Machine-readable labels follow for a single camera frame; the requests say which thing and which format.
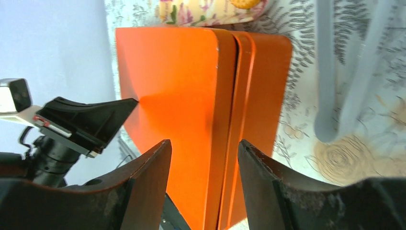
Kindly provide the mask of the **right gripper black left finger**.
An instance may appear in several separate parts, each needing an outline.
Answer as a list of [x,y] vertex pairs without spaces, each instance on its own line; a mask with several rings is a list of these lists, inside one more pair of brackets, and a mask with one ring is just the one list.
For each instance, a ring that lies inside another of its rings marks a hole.
[[84,185],[52,188],[0,181],[3,230],[157,230],[172,146],[162,140],[131,162]]

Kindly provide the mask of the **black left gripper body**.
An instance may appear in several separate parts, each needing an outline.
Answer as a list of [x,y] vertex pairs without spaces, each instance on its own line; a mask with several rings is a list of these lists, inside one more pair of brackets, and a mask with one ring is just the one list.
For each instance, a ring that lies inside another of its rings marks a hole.
[[18,141],[26,147],[24,154],[0,154],[1,177],[66,186],[80,156],[100,155],[137,105],[133,98],[85,104],[56,97],[37,106],[26,79],[1,79],[0,118],[25,126]]

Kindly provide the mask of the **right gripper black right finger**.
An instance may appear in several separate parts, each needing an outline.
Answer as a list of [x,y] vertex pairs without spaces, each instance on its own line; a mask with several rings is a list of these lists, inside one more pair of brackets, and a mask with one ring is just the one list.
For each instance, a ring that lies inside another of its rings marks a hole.
[[324,183],[266,156],[243,139],[238,165],[252,230],[403,230],[406,180]]

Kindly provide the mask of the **orange box lid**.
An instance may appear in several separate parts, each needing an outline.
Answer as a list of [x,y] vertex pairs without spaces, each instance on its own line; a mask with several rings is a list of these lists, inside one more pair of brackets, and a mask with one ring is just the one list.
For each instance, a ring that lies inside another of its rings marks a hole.
[[193,230],[215,230],[222,194],[237,44],[224,29],[115,31],[121,96],[139,105],[124,127],[145,152],[169,139],[167,193]]

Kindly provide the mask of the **orange cookie box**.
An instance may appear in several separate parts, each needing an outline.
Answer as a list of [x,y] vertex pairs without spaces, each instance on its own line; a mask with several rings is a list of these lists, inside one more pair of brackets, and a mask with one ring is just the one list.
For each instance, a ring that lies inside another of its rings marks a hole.
[[233,31],[237,69],[217,228],[227,230],[246,217],[237,162],[240,140],[272,155],[292,57],[283,35]]

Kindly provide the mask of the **floral cookie tray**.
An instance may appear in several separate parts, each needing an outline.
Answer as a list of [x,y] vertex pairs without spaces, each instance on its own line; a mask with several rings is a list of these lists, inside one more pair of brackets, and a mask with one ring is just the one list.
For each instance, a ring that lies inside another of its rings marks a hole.
[[165,24],[207,27],[253,21],[273,3],[274,0],[261,0],[257,6],[244,10],[229,0],[161,0],[156,14]]

